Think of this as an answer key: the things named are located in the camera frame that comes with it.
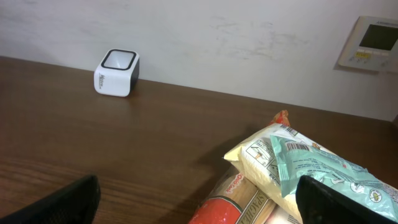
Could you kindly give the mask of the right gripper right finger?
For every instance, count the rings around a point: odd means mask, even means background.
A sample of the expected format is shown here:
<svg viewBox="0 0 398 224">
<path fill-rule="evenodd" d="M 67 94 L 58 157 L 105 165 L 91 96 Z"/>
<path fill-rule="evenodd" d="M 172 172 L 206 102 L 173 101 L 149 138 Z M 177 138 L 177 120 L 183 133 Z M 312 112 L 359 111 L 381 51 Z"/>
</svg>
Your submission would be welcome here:
<svg viewBox="0 0 398 224">
<path fill-rule="evenodd" d="M 300 178 L 295 193 L 303 224 L 394 224 L 314 178 Z"/>
</svg>

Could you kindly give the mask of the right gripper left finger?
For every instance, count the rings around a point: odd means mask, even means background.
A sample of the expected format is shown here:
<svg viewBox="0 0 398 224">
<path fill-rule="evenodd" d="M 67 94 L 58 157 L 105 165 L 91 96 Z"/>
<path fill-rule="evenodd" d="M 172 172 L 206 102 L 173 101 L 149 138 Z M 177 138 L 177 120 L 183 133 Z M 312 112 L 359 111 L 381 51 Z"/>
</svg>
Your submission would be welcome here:
<svg viewBox="0 0 398 224">
<path fill-rule="evenodd" d="M 1 224 L 91 224 L 101 200 L 97 176 L 87 175 L 1 218 Z"/>
</svg>

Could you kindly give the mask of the teal wipes pack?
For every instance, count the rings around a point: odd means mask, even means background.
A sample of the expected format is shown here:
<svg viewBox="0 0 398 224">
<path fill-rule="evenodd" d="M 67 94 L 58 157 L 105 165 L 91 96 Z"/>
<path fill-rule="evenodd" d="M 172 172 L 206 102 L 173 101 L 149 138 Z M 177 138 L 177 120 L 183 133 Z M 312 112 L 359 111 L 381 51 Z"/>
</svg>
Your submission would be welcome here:
<svg viewBox="0 0 398 224">
<path fill-rule="evenodd" d="M 281 195 L 295 194 L 307 175 L 368 209 L 397 221 L 397 203 L 367 169 L 339 156 L 282 136 L 270 136 L 277 161 Z"/>
</svg>

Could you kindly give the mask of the yellow snack bag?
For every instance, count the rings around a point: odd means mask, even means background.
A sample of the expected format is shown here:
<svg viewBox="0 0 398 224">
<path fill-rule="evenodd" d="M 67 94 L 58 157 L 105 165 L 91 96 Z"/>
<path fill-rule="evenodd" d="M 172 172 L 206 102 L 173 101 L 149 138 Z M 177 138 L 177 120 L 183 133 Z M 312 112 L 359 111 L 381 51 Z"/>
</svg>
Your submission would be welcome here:
<svg viewBox="0 0 398 224">
<path fill-rule="evenodd" d="M 321 151 L 329 151 L 290 126 L 274 123 L 240 142 L 224 155 L 224 159 L 230 161 L 259 190 L 302 223 L 295 196 L 281 196 L 277 161 L 270 139 L 272 134 L 313 146 Z"/>
</svg>

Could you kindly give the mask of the orange spaghetti pack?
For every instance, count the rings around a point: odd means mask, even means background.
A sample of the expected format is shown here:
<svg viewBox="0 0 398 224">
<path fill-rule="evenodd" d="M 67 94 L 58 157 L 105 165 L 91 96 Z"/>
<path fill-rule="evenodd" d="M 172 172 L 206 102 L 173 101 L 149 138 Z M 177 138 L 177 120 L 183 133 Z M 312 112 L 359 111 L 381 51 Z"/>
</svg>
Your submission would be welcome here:
<svg viewBox="0 0 398 224">
<path fill-rule="evenodd" d="M 262 224 L 277 204 L 231 166 L 202 201 L 189 224 Z"/>
</svg>

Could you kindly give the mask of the white tube with tan cap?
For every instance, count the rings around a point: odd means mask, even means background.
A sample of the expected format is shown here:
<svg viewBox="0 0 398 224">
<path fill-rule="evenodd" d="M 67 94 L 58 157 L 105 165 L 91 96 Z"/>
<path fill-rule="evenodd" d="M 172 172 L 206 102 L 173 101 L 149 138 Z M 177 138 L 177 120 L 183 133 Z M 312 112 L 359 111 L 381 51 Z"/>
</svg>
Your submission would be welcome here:
<svg viewBox="0 0 398 224">
<path fill-rule="evenodd" d="M 289 215 L 283 208 L 276 206 L 264 224 L 301 224 L 293 216 Z"/>
</svg>

